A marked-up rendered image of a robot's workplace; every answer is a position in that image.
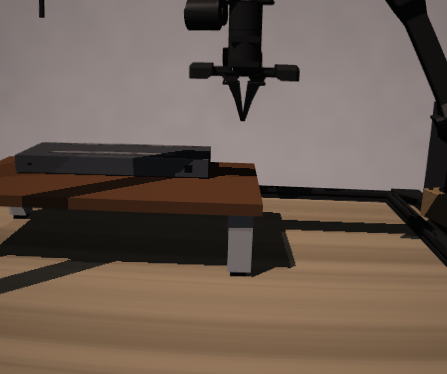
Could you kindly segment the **brown flat rectangular board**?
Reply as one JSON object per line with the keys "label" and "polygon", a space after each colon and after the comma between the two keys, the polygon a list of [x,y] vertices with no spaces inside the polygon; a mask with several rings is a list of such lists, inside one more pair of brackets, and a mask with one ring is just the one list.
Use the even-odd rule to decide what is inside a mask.
{"label": "brown flat rectangular board", "polygon": [[229,215],[231,276],[251,273],[253,218],[263,214],[254,163],[226,162],[210,162],[208,178],[194,178],[16,172],[9,156],[0,160],[0,206],[17,219],[33,208]]}

